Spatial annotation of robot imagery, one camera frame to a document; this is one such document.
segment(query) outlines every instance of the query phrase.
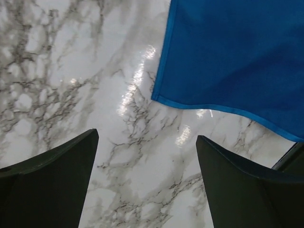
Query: blue fabric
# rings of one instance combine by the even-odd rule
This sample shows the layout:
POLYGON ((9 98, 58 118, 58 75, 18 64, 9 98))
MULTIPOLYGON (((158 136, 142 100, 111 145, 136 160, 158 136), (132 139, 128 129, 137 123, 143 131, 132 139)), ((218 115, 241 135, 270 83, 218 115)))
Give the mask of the blue fabric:
POLYGON ((304 0, 172 0, 152 99, 304 141, 304 0))

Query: black object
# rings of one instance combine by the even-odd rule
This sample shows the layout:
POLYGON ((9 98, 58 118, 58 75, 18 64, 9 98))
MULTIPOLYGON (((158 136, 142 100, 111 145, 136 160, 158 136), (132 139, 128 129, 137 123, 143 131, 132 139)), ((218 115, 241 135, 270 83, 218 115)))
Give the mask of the black object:
POLYGON ((304 177, 266 168, 204 136, 196 146, 215 228, 303 226, 304 177))
POLYGON ((0 227, 78 228, 97 144, 92 129, 0 169, 0 227))
POLYGON ((304 176, 304 143, 295 143, 272 169, 304 176))

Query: blue cloth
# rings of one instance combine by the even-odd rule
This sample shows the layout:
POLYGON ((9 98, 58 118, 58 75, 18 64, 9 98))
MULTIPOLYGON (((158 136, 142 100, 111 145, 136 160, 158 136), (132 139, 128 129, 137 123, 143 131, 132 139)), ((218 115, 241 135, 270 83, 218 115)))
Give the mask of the blue cloth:
POLYGON ((172 0, 152 99, 304 141, 304 0, 172 0))

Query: marble countertop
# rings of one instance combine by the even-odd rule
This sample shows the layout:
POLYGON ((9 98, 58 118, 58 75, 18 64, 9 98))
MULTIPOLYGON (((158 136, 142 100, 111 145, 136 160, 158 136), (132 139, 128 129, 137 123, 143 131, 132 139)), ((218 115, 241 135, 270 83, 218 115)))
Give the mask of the marble countertop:
POLYGON ((197 135, 267 167, 293 145, 241 116, 150 100, 169 4, 0 2, 0 168, 96 128, 80 228, 212 228, 197 135))

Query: marble surface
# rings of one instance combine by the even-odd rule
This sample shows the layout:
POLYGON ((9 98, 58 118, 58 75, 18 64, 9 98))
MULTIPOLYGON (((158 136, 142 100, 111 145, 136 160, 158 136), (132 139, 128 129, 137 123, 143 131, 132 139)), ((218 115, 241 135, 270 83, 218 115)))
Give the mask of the marble surface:
POLYGON ((197 135, 267 167, 293 144, 244 117, 150 100, 169 4, 0 1, 0 168, 97 128, 80 228, 211 228, 197 135))

